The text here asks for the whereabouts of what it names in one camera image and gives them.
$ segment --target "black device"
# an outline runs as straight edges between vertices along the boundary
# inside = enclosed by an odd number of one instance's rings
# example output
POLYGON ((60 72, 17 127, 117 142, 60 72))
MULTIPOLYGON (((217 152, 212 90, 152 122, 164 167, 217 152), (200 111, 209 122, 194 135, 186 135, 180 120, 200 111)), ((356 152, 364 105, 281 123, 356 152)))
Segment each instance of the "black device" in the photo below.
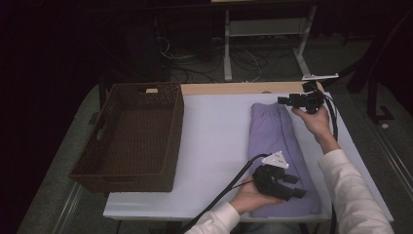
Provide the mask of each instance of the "black device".
POLYGON ((272 165, 259 166, 254 174, 255 187, 261 194, 273 196, 288 201, 291 197, 303 198, 307 193, 300 188, 289 188, 279 183, 279 179, 287 183, 295 184, 299 178, 295 175, 288 175, 283 168, 272 165))
POLYGON ((307 113, 315 114, 324 103, 324 95, 317 88, 315 81, 304 83, 303 90, 308 94, 290 94, 289 97, 279 97, 279 104, 285 104, 295 108, 305 107, 307 113))

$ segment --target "hand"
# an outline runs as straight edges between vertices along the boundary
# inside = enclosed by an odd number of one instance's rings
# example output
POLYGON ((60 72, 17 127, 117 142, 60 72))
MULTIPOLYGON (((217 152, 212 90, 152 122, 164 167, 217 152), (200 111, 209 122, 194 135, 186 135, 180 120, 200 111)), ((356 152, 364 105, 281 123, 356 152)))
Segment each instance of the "hand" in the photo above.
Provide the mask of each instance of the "hand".
POLYGON ((340 148, 330 131, 328 111, 323 105, 312 115, 307 114, 298 108, 292 108, 291 111, 303 119, 307 129, 315 136, 316 141, 321 145, 324 154, 340 148))
POLYGON ((238 214, 242 215, 265 205, 276 205, 282 202, 281 199, 259 193, 252 181, 252 175, 246 177, 243 180, 243 183, 245 182, 248 183, 240 187, 237 194, 230 202, 238 214))

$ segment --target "floor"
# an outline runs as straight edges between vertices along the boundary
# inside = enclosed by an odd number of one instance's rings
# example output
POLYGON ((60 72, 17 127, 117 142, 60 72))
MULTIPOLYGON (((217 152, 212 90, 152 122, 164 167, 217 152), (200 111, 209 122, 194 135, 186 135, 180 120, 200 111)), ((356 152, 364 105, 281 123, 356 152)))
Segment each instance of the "floor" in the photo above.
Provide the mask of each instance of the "floor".
MULTIPOLYGON (((239 38, 232 41, 233 82, 301 80, 302 74, 292 55, 298 41, 298 37, 239 38)), ((310 71, 316 75, 340 72, 359 60, 370 45, 368 40, 350 41, 345 46, 343 42, 344 38, 340 35, 310 38, 304 53, 310 71)), ((166 57, 174 57, 171 80, 180 83, 223 82, 222 40, 215 38, 212 45, 210 55, 203 56, 193 55, 184 49, 163 51, 166 57)), ((394 120, 374 125, 365 114, 366 89, 359 94, 350 94, 346 89, 351 78, 352 74, 342 77, 325 90, 332 94, 367 169, 394 216, 392 226, 395 233, 409 233, 413 230, 409 219, 413 216, 413 211, 409 209, 413 205, 412 196, 406 189, 409 184, 403 180, 403 174, 394 169, 392 155, 398 156, 407 169, 413 170, 409 157, 412 116, 386 87, 379 86, 378 102, 389 108, 394 120)), ((102 216, 105 196, 85 189, 79 189, 78 194, 80 199, 67 215, 66 222, 60 225, 58 231, 54 229, 56 233, 162 233, 167 225, 157 221, 119 222, 105 218, 102 216)), ((319 233, 326 233, 327 230, 328 224, 323 224, 319 233)), ((21 227, 19 233, 41 232, 21 227)))

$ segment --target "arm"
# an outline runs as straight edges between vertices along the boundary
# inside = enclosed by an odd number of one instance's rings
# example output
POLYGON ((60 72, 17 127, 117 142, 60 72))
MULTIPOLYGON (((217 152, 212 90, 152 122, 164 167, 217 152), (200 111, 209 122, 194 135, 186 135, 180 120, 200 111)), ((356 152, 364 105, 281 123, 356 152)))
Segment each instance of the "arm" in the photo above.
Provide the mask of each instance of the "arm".
POLYGON ((339 232, 393 233, 364 178, 331 134, 325 107, 314 115, 295 108, 292 112, 304 120, 324 153, 319 166, 337 213, 339 232))
POLYGON ((229 234, 244 213, 282 202, 278 198, 260 194, 252 182, 251 175, 245 178, 243 183, 245 184, 229 203, 224 203, 214 211, 202 215, 186 234, 229 234))

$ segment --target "person's left hand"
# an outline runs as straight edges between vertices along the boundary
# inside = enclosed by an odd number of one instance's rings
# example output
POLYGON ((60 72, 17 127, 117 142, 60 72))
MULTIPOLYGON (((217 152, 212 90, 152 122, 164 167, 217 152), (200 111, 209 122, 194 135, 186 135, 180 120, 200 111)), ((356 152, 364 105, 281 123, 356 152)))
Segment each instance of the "person's left hand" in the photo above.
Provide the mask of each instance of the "person's left hand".
POLYGON ((238 214, 242 215, 265 205, 276 205, 282 202, 281 199, 259 193, 252 180, 252 175, 246 177, 243 180, 243 183, 248 183, 240 187, 237 194, 230 202, 238 214))

